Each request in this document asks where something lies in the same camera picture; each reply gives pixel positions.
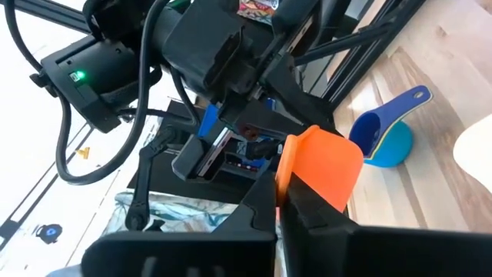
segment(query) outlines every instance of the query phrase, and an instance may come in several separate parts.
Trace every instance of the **wooden table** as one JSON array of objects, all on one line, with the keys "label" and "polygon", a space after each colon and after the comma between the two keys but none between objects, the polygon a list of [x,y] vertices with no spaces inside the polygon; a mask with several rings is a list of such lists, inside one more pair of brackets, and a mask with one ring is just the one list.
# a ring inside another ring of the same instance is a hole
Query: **wooden table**
[{"label": "wooden table", "polygon": [[[368,24],[384,0],[362,19]],[[492,112],[492,0],[428,0],[335,112],[347,135],[363,112],[416,85],[434,99],[406,117],[414,148],[394,169],[365,165],[349,203],[365,225],[492,232],[492,195],[453,159],[457,137]],[[328,78],[345,53],[330,64]]]}]

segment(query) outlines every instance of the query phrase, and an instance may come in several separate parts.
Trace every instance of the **orange object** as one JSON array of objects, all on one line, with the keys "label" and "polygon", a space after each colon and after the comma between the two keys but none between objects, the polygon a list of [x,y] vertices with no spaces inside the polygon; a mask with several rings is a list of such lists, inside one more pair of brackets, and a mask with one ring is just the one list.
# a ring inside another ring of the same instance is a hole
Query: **orange object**
[{"label": "orange object", "polygon": [[76,150],[77,154],[79,154],[83,159],[89,159],[89,151],[91,150],[90,147],[86,147],[84,149],[79,149]]},{"label": "orange object", "polygon": [[363,163],[362,151],[356,144],[319,126],[313,125],[299,136],[289,135],[275,176],[277,201],[282,203],[294,173],[343,212]]}]

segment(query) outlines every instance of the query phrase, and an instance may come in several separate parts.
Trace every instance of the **white object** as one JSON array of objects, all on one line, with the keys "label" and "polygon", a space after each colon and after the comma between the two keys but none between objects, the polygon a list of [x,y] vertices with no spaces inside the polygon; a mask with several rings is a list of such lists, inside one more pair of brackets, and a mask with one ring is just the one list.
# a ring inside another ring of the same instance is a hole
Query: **white object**
[{"label": "white object", "polygon": [[492,115],[466,129],[453,154],[456,163],[492,193]]}]

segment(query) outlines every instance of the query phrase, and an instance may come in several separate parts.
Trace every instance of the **blue measuring cup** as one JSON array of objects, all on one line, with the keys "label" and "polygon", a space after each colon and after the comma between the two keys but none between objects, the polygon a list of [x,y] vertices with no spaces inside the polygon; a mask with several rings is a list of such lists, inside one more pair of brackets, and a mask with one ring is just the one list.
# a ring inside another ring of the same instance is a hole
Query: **blue measuring cup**
[{"label": "blue measuring cup", "polygon": [[385,168],[402,163],[410,154],[413,137],[401,119],[431,99],[431,91],[419,85],[362,114],[354,122],[349,139],[361,148],[364,162]]}]

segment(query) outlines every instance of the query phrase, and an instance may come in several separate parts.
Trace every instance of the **wire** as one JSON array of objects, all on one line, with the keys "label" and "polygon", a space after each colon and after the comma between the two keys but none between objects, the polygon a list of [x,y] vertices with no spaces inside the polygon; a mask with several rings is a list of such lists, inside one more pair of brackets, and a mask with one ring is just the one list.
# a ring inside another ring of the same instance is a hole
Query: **wire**
[{"label": "wire", "polygon": [[61,97],[60,103],[63,110],[63,119],[61,121],[60,136],[58,137],[58,144],[56,147],[56,165],[58,175],[60,179],[73,184],[73,185],[89,185],[91,183],[102,180],[107,177],[113,171],[118,169],[126,158],[131,154],[138,140],[140,134],[143,131],[145,124],[145,117],[148,111],[148,91],[149,91],[149,54],[151,51],[151,37],[154,32],[155,23],[158,20],[158,16],[161,14],[162,9],[169,3],[169,0],[156,0],[145,19],[144,29],[141,37],[141,51],[140,51],[140,67],[138,70],[138,106],[136,109],[136,116],[133,126],[130,131],[130,135],[127,137],[126,142],[118,151],[118,153],[111,159],[106,165],[94,170],[91,173],[82,176],[73,176],[68,172],[66,162],[66,148],[68,142],[68,134],[70,131],[70,105],[66,98]]},{"label": "wire", "polygon": [[195,124],[201,125],[200,116],[197,110],[194,108],[193,103],[191,103],[188,94],[186,94],[185,87],[183,86],[183,81],[181,80],[181,73],[176,68],[171,67],[172,81],[175,83],[176,90],[178,91],[179,97],[184,103],[184,106],[191,115],[191,119],[194,119]]},{"label": "wire", "polygon": [[[111,173],[113,173],[118,167],[120,167],[127,157],[131,154],[135,148],[140,135],[145,125],[145,117],[147,114],[156,115],[162,117],[171,116],[171,114],[158,111],[154,109],[148,109],[148,98],[150,88],[149,78],[149,52],[151,51],[151,37],[154,32],[155,23],[161,14],[162,9],[169,3],[169,0],[157,0],[155,1],[145,19],[144,28],[141,37],[141,51],[140,51],[140,67],[138,70],[138,106],[136,109],[124,109],[120,111],[121,114],[135,114],[135,121],[131,128],[130,135],[127,137],[124,145],[118,151],[118,153],[111,159],[106,165],[82,176],[73,176],[68,171],[66,149],[68,144],[68,136],[71,128],[71,106],[67,98],[56,88],[52,86],[53,91],[58,95],[61,104],[61,127],[58,137],[58,143],[56,146],[55,163],[58,170],[60,179],[72,184],[72,185],[89,185],[91,183],[102,180]],[[28,50],[21,34],[18,30],[17,20],[15,17],[15,0],[5,0],[5,18],[7,21],[8,29],[19,51],[25,57],[25,59],[31,64],[31,66],[37,71],[42,70],[41,64],[34,58],[31,52]],[[181,100],[185,104],[187,110],[191,115],[191,119],[173,115],[176,122],[182,122],[187,125],[200,124],[200,118],[197,111],[194,109],[190,98],[186,94],[185,88],[181,80],[181,74],[174,68],[171,68],[171,75],[175,83],[178,94],[181,96]]]},{"label": "wire", "polygon": [[94,24],[92,21],[92,15],[94,14],[94,10],[98,8],[99,5],[102,5],[103,1],[101,0],[87,0],[82,7],[82,14],[85,19],[85,23],[91,30],[92,36],[94,36],[97,40],[102,39],[101,30]]},{"label": "wire", "polygon": [[[119,115],[134,115],[136,112],[137,112],[136,108],[123,108],[118,112],[118,114]],[[153,115],[153,116],[158,116],[158,117],[162,117],[162,118],[170,118],[174,122],[178,122],[178,123],[182,123],[182,124],[186,124],[186,125],[195,126],[198,124],[194,118],[186,118],[186,117],[181,116],[181,115],[175,115],[172,112],[166,112],[166,111],[152,109],[152,108],[149,108],[147,110],[147,115]]]},{"label": "wire", "polygon": [[17,18],[15,17],[15,0],[5,0],[4,1],[5,19],[7,21],[8,30],[10,35],[14,40],[15,45],[18,50],[22,53],[24,58],[31,64],[31,66],[37,71],[42,70],[41,64],[36,61],[35,57],[31,54],[28,47],[22,40],[21,33],[18,30]]}]

